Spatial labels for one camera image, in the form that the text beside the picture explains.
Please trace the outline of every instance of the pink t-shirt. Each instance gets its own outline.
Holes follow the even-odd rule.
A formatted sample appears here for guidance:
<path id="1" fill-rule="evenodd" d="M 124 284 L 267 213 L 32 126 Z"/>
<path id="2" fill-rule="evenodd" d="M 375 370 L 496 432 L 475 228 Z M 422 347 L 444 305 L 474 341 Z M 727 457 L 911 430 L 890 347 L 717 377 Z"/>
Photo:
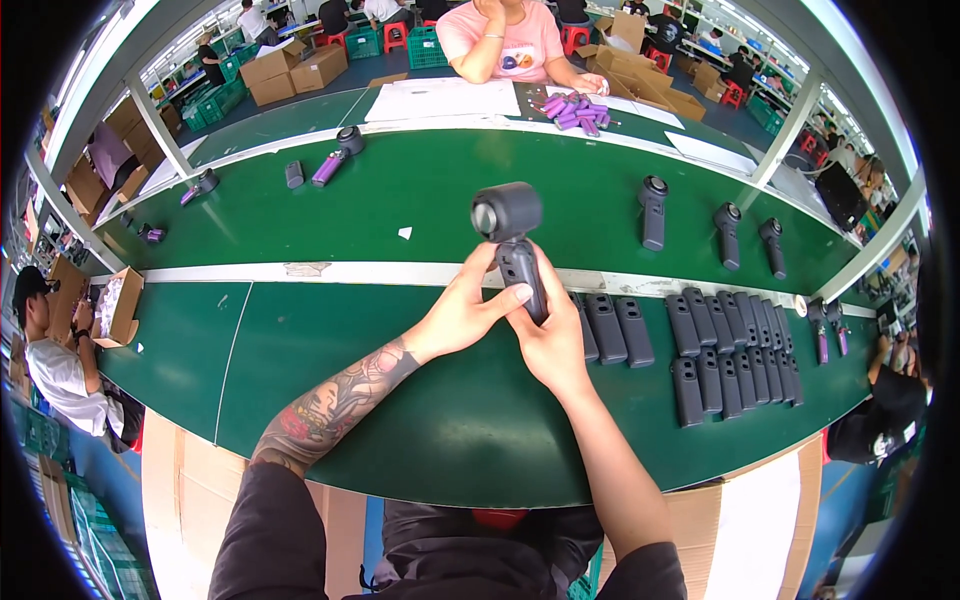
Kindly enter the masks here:
<path id="1" fill-rule="evenodd" d="M 543 63 L 564 55 L 557 21 L 550 9 L 534 0 L 523 0 L 526 16 L 516 25 L 508 25 L 500 61 L 493 70 L 497 79 L 515 82 L 547 83 Z M 448 60 L 465 56 L 480 41 L 487 17 L 472 2 L 467 2 L 440 17 L 437 37 Z"/>

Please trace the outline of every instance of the black cap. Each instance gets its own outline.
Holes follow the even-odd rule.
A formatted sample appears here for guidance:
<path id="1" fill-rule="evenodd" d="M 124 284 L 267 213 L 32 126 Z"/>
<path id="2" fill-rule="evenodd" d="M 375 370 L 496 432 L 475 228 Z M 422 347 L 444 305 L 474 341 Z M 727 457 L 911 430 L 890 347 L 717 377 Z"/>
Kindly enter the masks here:
<path id="1" fill-rule="evenodd" d="M 13 314 L 16 315 L 21 329 L 27 326 L 27 298 L 33 298 L 37 294 L 49 294 L 51 289 L 43 273 L 33 265 L 27 265 L 20 275 L 16 276 L 16 285 L 13 288 Z"/>

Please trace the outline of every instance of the tattooed arm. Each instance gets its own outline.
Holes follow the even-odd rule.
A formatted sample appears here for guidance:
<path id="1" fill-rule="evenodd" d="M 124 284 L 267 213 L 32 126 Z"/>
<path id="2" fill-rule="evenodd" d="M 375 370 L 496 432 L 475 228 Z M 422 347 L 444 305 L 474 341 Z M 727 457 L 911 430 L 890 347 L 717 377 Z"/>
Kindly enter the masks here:
<path id="1" fill-rule="evenodd" d="M 418 324 L 333 375 L 284 408 L 267 425 L 251 464 L 278 463 L 302 477 L 407 376 L 443 354 L 467 348 L 530 299 L 526 283 L 483 302 L 480 284 L 494 244 L 481 244 Z"/>

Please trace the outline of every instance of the tattoo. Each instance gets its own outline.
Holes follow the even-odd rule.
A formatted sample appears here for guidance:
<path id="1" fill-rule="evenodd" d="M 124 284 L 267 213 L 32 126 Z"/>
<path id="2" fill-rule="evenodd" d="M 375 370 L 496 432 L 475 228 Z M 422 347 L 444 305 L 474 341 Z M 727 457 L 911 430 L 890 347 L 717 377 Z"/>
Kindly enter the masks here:
<path id="1" fill-rule="evenodd" d="M 419 366 L 396 338 L 284 408 L 267 425 L 251 464 L 278 463 L 303 476 Z"/>

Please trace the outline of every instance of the hand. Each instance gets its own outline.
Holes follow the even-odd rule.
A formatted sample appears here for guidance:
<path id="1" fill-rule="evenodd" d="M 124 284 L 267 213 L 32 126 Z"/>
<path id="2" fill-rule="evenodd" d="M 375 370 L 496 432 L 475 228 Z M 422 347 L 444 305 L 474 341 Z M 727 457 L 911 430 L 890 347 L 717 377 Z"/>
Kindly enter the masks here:
<path id="1" fill-rule="evenodd" d="M 534 252 L 537 253 L 537 267 L 550 316 L 537 327 L 524 308 L 507 315 L 507 321 L 520 340 L 523 360 L 527 369 L 554 396 L 592 388 L 584 362 L 580 315 L 543 250 L 534 245 Z"/>
<path id="2" fill-rule="evenodd" d="M 492 300 L 483 301 L 480 284 L 493 263 L 495 250 L 496 245 L 488 242 L 477 246 L 426 317 L 403 334 L 406 347 L 421 365 L 472 346 L 500 317 L 517 310 L 533 296 L 533 288 L 519 283 Z"/>
<path id="3" fill-rule="evenodd" d="M 73 323 L 76 324 L 78 331 L 81 329 L 89 331 L 93 326 L 93 311 L 86 300 L 80 300 L 77 304 L 77 310 L 73 313 Z"/>
<path id="4" fill-rule="evenodd" d="M 570 87 L 582 94 L 600 94 L 606 96 L 610 93 L 610 86 L 602 75 L 596 73 L 579 73 L 570 78 Z"/>
<path id="5" fill-rule="evenodd" d="M 507 20 L 507 11 L 500 0 L 474 0 L 473 7 L 490 21 L 502 23 Z"/>

